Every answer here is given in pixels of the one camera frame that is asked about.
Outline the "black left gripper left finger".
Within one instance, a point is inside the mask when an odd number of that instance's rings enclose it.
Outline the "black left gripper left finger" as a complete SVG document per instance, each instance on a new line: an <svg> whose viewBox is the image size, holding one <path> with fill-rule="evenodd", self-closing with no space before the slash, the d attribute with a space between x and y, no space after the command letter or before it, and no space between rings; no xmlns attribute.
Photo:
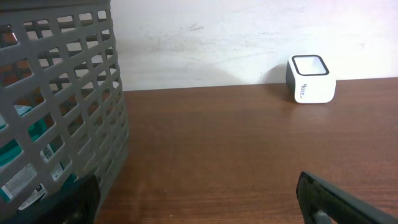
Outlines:
<svg viewBox="0 0 398 224"><path fill-rule="evenodd" d="M16 212L1 224L93 223L100 198L98 180L94 174L89 174Z"/></svg>

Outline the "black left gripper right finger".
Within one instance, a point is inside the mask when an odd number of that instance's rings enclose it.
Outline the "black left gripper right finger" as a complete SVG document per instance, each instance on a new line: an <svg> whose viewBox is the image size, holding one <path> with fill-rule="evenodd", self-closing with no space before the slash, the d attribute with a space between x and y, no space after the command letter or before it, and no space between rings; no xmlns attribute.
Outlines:
<svg viewBox="0 0 398 224"><path fill-rule="evenodd" d="M309 173L301 172L296 196L304 223L397 223L385 213L335 185Z"/></svg>

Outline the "teal mouthwash bottle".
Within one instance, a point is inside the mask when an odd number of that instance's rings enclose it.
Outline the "teal mouthwash bottle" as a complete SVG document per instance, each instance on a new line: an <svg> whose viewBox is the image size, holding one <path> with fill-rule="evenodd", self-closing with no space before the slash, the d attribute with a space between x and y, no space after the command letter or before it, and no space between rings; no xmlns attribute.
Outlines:
<svg viewBox="0 0 398 224"><path fill-rule="evenodd" d="M37 140L47 130L49 125L42 118L36 121L32 126L28 128L29 136L32 140ZM63 145L62 138L54 139L53 143L47 144L41 151L40 156L43 161L49 161L53 155L59 150L60 146ZM1 166L5 166L12 162L19 154L21 154L22 148L18 142L13 139L1 147ZM57 180L64 173L66 167L70 163L70 158L65 158L57 163L54 170L51 171L53 180ZM36 171L32 164L25 165L20 171L17 172L12 178L10 178L3 186L1 186L1 199L4 202L10 202L22 188L36 175ZM18 211L24 210L33 203L40 201L47 195L47 190L42 184L39 184L35 190L28 196L24 202L18 207Z"/></svg>

